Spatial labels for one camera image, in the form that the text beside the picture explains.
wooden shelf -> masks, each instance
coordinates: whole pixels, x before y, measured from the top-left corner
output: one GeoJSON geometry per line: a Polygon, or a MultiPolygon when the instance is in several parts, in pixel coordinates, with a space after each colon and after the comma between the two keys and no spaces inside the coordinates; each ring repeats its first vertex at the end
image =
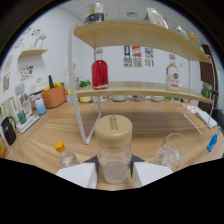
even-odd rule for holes
{"type": "Polygon", "coordinates": [[[32,55],[41,55],[43,53],[45,53],[46,51],[48,51],[48,49],[29,49],[29,50],[23,50],[20,55],[19,58],[22,57],[27,57],[27,56],[32,56],[32,55]]]}
{"type": "Polygon", "coordinates": [[[106,46],[153,47],[177,54],[190,61],[211,63],[190,40],[172,30],[142,21],[113,20],[76,27],[74,36],[93,48],[106,46]]]}
{"type": "Polygon", "coordinates": [[[76,91],[77,97],[80,96],[104,96],[104,95],[145,95],[145,96],[168,96],[184,99],[198,100],[212,104],[209,100],[194,90],[179,87],[178,92],[165,89],[165,84],[153,82],[110,82],[108,89],[94,90],[92,85],[86,86],[76,91]]]}

bottle cap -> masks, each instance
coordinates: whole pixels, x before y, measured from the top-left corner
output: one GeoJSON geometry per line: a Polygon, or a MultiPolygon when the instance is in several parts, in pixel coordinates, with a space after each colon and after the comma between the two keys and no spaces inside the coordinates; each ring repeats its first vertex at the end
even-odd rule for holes
{"type": "Polygon", "coordinates": [[[120,151],[131,142],[132,123],[121,115],[108,115],[95,124],[97,143],[109,151],[120,151]]]}
{"type": "Polygon", "coordinates": [[[154,9],[154,8],[146,8],[146,10],[147,10],[147,11],[148,11],[148,10],[151,10],[151,11],[155,11],[155,12],[157,12],[157,10],[154,9]]]}
{"type": "Polygon", "coordinates": [[[65,150],[65,146],[63,144],[62,141],[57,141],[54,143],[54,148],[58,151],[58,152],[63,152],[65,150]]]}
{"type": "Polygon", "coordinates": [[[96,52],[96,53],[103,53],[103,49],[102,49],[102,48],[97,48],[97,49],[95,50],[95,52],[96,52]]]}
{"type": "Polygon", "coordinates": [[[175,55],[174,54],[170,54],[169,55],[171,59],[175,59],[175,55]]]}

yellow object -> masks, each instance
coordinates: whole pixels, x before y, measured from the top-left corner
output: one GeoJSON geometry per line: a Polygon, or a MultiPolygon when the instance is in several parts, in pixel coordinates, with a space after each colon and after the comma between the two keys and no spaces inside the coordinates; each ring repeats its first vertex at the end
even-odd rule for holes
{"type": "Polygon", "coordinates": [[[91,96],[81,96],[79,98],[81,103],[89,103],[90,101],[92,101],[92,97],[91,96]]]}
{"type": "Polygon", "coordinates": [[[56,84],[58,85],[58,87],[59,87],[59,86],[61,86],[61,83],[60,83],[59,81],[57,81],[57,83],[56,83],[56,84]]]}
{"type": "Polygon", "coordinates": [[[46,87],[46,88],[44,89],[44,91],[47,91],[47,90],[49,90],[49,89],[50,89],[50,86],[46,87]]]}
{"type": "Polygon", "coordinates": [[[57,141],[54,143],[54,148],[58,151],[58,152],[63,152],[65,150],[65,146],[64,143],[62,141],[57,141]]]}
{"type": "Polygon", "coordinates": [[[5,158],[7,152],[7,148],[2,140],[2,138],[0,137],[0,158],[5,158]]]}

clear glass jar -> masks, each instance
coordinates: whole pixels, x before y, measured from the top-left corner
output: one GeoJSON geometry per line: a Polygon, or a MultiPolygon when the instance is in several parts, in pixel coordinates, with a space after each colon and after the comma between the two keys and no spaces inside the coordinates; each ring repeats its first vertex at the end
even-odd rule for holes
{"type": "Polygon", "coordinates": [[[54,147],[58,152],[60,152],[59,161],[63,167],[79,164],[76,156],[72,152],[65,150],[65,146],[62,141],[55,142],[54,147]]]}
{"type": "Polygon", "coordinates": [[[95,124],[99,144],[97,158],[104,179],[110,184],[125,181],[131,162],[132,123],[121,115],[108,115],[95,124]]]}
{"type": "Polygon", "coordinates": [[[175,55],[170,54],[170,64],[166,68],[166,89],[172,91],[179,90],[180,71],[175,65],[175,55]]]}
{"type": "Polygon", "coordinates": [[[103,49],[96,49],[96,61],[92,64],[92,85],[94,89],[108,88],[108,66],[102,60],[103,49]]]}

table surface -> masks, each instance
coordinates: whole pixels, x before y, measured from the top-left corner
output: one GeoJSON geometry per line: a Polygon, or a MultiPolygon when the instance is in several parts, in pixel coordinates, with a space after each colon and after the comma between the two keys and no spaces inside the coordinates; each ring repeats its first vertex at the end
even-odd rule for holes
{"type": "MultiPolygon", "coordinates": [[[[88,105],[79,103],[86,135],[90,132],[97,116],[97,104],[88,105]]],[[[101,103],[102,116],[120,114],[126,116],[133,123],[131,141],[132,153],[146,162],[162,145],[170,133],[180,133],[190,141],[190,149],[184,158],[183,169],[187,166],[207,162],[222,157],[224,153],[223,135],[220,132],[217,144],[212,152],[206,147],[216,133],[217,127],[208,129],[195,114],[187,110],[187,116],[199,127],[206,130],[201,136],[193,125],[183,116],[184,107],[177,101],[153,102],[145,99],[143,102],[127,99],[124,102],[101,103]]],[[[52,174],[63,168],[59,163],[59,153],[54,149],[56,141],[63,141],[67,150],[72,151],[80,163],[94,157],[98,151],[98,144],[93,134],[88,145],[83,144],[79,132],[73,103],[63,103],[57,108],[47,109],[47,113],[33,124],[25,133],[17,131],[16,141],[8,146],[6,159],[35,165],[52,174]]],[[[122,184],[112,185],[105,182],[101,170],[96,189],[121,190],[132,189],[133,183],[128,173],[126,181],[122,184]]]]}

